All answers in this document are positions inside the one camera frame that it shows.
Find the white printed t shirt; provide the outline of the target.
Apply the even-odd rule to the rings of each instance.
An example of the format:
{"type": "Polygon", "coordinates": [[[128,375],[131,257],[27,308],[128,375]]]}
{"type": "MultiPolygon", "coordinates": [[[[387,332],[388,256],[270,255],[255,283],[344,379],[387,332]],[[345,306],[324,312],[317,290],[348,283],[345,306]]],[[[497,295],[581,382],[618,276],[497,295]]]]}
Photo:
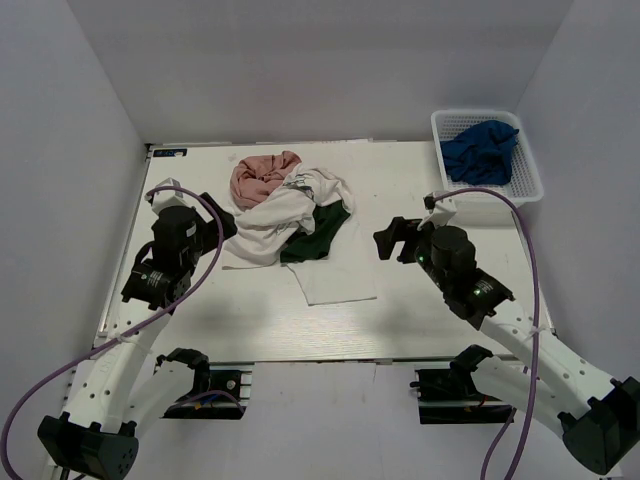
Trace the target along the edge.
{"type": "Polygon", "coordinates": [[[258,206],[235,217],[237,233],[225,242],[222,268],[280,266],[293,273],[308,305],[377,298],[366,259],[355,196],[345,180],[323,168],[299,165],[258,206]],[[286,241],[298,230],[315,230],[313,211],[341,201],[350,213],[321,260],[281,263],[286,241]]]}

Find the pink t shirt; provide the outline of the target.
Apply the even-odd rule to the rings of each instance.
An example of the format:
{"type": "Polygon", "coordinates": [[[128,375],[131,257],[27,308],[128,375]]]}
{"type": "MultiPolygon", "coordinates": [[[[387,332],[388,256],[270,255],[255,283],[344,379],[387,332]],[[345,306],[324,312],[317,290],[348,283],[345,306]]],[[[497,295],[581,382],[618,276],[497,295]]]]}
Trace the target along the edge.
{"type": "Polygon", "coordinates": [[[241,160],[230,178],[230,193],[240,209],[252,209],[264,202],[301,163],[292,151],[278,155],[256,155],[241,160]]]}

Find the dark green t shirt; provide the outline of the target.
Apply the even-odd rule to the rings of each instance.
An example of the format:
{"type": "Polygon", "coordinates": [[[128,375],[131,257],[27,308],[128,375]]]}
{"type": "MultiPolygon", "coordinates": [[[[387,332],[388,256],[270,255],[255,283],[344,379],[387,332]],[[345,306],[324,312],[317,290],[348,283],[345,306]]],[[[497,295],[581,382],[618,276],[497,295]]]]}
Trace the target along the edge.
{"type": "Polygon", "coordinates": [[[329,255],[331,243],[349,217],[350,213],[343,207],[341,201],[327,206],[317,206],[313,211],[315,230],[312,233],[305,233],[298,229],[286,241],[280,253],[280,262],[302,263],[326,258],[329,255]]]}

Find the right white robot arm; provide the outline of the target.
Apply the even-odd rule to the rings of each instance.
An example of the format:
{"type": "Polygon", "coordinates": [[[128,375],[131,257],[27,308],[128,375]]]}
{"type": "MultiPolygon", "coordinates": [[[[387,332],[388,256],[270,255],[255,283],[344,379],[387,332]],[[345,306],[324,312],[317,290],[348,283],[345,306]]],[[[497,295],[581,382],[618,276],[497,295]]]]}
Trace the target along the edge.
{"type": "Polygon", "coordinates": [[[518,370],[471,345],[449,364],[444,386],[450,392],[532,409],[533,418],[557,435],[575,460],[601,476],[638,444],[638,381],[615,379],[535,326],[513,293],[478,267],[475,246],[463,229],[396,217],[373,239],[382,260],[401,243],[399,262],[419,265],[455,316],[528,368],[518,370]]]}

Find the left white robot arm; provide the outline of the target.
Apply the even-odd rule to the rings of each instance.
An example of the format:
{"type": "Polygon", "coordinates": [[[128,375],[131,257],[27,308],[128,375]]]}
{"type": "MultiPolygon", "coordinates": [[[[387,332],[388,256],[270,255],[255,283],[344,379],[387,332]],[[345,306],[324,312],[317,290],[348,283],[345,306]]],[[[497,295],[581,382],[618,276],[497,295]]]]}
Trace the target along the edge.
{"type": "Polygon", "coordinates": [[[142,385],[136,380],[161,331],[188,292],[200,258],[218,256],[237,232],[234,217],[208,194],[185,201],[181,187],[160,186],[147,196],[157,218],[153,238],[135,256],[122,302],[103,350],[90,355],[87,377],[57,417],[46,416],[37,436],[62,478],[73,472],[123,479],[143,433],[174,404],[205,392],[209,359],[176,348],[158,358],[142,385]]]}

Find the blue table label sticker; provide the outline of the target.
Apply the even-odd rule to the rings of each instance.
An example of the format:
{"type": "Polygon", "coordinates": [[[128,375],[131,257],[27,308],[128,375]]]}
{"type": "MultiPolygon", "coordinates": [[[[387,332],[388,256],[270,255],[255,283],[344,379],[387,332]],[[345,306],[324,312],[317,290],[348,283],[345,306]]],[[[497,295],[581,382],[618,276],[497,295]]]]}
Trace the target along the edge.
{"type": "Polygon", "coordinates": [[[153,158],[173,158],[184,157],[188,153],[187,148],[161,148],[154,149],[152,153],[153,158]]]}

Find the blue t shirt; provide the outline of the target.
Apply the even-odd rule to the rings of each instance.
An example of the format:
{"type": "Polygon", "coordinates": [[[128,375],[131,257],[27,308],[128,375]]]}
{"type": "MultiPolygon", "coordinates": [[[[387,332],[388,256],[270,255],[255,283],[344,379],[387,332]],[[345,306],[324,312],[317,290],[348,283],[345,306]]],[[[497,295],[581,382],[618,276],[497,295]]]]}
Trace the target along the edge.
{"type": "Polygon", "coordinates": [[[454,182],[504,186],[511,181],[519,130],[497,120],[469,127],[440,143],[443,164],[454,182]]]}

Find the white plastic basket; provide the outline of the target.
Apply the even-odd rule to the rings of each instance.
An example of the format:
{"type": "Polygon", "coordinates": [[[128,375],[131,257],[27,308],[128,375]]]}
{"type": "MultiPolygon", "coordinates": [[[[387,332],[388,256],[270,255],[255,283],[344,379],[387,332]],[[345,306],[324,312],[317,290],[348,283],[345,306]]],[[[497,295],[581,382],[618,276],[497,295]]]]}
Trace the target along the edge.
{"type": "Polygon", "coordinates": [[[544,190],[529,142],[520,120],[513,113],[490,109],[437,110],[431,114],[431,128],[443,187],[446,190],[455,191],[471,187],[490,189],[509,198],[518,206],[537,202],[543,197],[544,190]],[[472,186],[452,181],[445,171],[440,143],[452,140],[469,127],[489,120],[505,122],[519,130],[518,145],[513,149],[512,155],[511,181],[504,186],[472,186]]]}

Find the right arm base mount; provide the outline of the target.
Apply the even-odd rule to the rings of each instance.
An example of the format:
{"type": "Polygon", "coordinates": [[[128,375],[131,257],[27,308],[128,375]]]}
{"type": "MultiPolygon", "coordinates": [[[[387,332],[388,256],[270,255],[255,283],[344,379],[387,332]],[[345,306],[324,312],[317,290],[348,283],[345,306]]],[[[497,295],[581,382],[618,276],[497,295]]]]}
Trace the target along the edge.
{"type": "Polygon", "coordinates": [[[494,397],[456,386],[449,369],[419,369],[409,388],[421,425],[484,425],[508,420],[514,409],[494,397]]]}

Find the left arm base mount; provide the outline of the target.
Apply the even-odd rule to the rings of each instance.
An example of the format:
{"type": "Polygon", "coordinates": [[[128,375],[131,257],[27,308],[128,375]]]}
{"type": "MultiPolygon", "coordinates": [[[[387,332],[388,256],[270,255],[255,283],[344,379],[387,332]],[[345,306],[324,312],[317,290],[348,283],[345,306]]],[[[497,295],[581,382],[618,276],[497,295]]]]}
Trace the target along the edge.
{"type": "Polygon", "coordinates": [[[252,364],[211,363],[203,383],[170,405],[161,418],[241,420],[249,404],[252,373],[252,364]]]}

